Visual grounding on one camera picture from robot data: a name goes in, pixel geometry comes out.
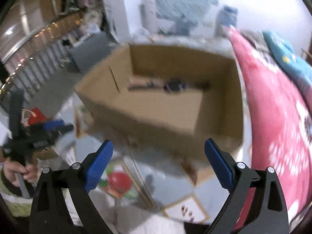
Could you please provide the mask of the person's left hand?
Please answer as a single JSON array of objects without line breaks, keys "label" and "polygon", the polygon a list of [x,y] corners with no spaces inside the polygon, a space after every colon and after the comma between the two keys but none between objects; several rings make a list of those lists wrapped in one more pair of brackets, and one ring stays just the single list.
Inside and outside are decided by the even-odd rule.
[{"label": "person's left hand", "polygon": [[19,187],[19,181],[17,178],[18,174],[21,174],[23,180],[27,181],[28,183],[35,183],[38,180],[38,168],[36,163],[23,166],[19,162],[7,159],[4,162],[3,172],[7,180],[15,187]]}]

